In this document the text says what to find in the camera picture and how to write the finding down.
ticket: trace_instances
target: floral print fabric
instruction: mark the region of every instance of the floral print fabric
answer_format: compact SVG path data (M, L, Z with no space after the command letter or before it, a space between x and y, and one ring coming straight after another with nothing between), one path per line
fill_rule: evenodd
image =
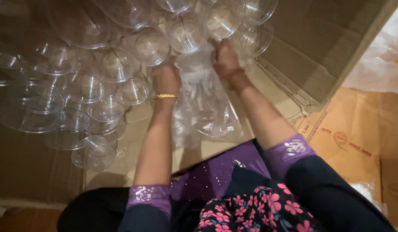
M195 232L325 231L284 184L257 187L252 194L209 201Z

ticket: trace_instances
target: gold bangle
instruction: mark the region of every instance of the gold bangle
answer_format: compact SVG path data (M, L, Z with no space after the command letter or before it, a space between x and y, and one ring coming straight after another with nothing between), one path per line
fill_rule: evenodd
M153 99L158 98L178 98L175 94L157 94Z

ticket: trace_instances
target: woman's right arm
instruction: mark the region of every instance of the woman's right arm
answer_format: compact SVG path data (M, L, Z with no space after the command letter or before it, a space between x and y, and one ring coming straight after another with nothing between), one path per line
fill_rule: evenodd
M213 65L241 99L271 176L284 182L328 231L395 231L249 81L227 40L220 43Z
M228 40L224 39L220 43L213 64L220 78L226 80L241 99L252 130L263 149L267 150L297 134L272 103L250 82L239 66L238 55Z

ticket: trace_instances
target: woman's left arm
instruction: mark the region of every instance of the woman's left arm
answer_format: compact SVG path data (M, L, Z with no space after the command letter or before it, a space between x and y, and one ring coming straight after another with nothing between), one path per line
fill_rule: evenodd
M178 95L181 78L170 64L156 67L153 72L157 94ZM142 145L133 185L169 185L172 172L172 111L176 98L155 100L153 117Z
M155 67L152 76L156 94L179 94L181 78L175 66L163 64ZM155 100L119 232L170 231L171 123L175 102L176 98Z

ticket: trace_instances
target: clear plastic wrap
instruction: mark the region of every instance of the clear plastic wrap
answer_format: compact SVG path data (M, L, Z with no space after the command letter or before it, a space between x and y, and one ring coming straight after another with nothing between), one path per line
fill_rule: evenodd
M375 201L373 196L375 195L375 184L366 182L350 183L356 191L358 191L362 196L367 198L375 207L377 207L382 214L388 217L388 207L387 204Z
M398 8L342 86L398 93Z
M202 140L238 141L242 126L210 60L213 46L203 45L181 54L182 89L173 110L173 141L176 147L197 148Z

